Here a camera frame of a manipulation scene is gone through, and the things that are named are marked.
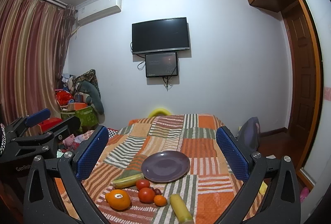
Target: striped curtain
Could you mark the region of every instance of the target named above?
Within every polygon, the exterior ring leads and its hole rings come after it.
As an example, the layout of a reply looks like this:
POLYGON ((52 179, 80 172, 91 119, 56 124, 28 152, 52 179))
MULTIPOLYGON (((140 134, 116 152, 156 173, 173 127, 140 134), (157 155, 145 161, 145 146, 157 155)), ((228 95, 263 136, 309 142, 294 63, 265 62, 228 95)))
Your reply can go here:
POLYGON ((54 89, 67 54, 64 12, 41 0, 0 0, 0 103, 6 124, 44 108, 60 116, 54 89))

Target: blue gripper pad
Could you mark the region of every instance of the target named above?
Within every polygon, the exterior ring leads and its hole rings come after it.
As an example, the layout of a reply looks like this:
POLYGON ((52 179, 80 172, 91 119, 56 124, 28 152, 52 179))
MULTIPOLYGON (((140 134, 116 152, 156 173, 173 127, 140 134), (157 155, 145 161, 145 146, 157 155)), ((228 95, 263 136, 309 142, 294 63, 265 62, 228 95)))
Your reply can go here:
POLYGON ((216 131, 216 142, 235 177, 246 182, 249 178, 248 163, 222 127, 216 131))
POLYGON ((34 113, 33 115, 28 116, 25 120, 25 126, 31 128, 50 117, 51 117, 51 111, 45 108, 37 113, 34 113))
POLYGON ((85 180, 90 176, 102 151, 104 150, 104 148, 108 143, 108 139, 109 139, 108 129, 106 127, 101 126, 101 128, 98 127, 91 135, 91 137, 88 140, 86 140, 87 142, 89 142, 89 144, 85 148, 84 152, 81 154, 78 160, 74 159, 74 161, 77 162, 76 177, 79 181, 85 180))

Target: sugarcane piece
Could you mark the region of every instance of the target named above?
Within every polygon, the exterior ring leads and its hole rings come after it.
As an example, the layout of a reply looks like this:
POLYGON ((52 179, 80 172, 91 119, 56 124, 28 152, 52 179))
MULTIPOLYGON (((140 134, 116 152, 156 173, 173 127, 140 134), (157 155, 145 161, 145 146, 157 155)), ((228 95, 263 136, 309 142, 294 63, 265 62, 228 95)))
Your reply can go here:
POLYGON ((143 178, 144 178, 143 174, 131 175, 128 177, 124 177, 112 181, 112 185, 116 189, 124 189, 135 185, 139 179, 143 179, 143 178))
POLYGON ((193 217, 179 194, 172 194, 169 201, 179 224, 194 224, 193 217))

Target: plate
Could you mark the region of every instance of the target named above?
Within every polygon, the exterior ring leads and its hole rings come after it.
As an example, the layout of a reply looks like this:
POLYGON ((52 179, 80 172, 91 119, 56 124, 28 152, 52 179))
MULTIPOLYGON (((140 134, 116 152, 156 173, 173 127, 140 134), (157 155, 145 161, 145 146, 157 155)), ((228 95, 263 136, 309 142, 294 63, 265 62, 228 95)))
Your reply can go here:
POLYGON ((141 172, 149 181, 169 183, 190 170, 189 158, 178 151, 161 151, 150 155, 141 165, 141 172))

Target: air conditioner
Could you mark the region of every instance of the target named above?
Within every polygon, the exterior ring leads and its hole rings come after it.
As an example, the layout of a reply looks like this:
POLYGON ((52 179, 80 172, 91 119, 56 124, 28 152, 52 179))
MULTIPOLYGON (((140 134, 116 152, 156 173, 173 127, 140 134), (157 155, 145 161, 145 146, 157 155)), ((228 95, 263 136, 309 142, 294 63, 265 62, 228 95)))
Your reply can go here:
POLYGON ((78 24, 86 25, 100 18, 119 13, 121 9, 122 0, 97 0, 78 10, 78 24))

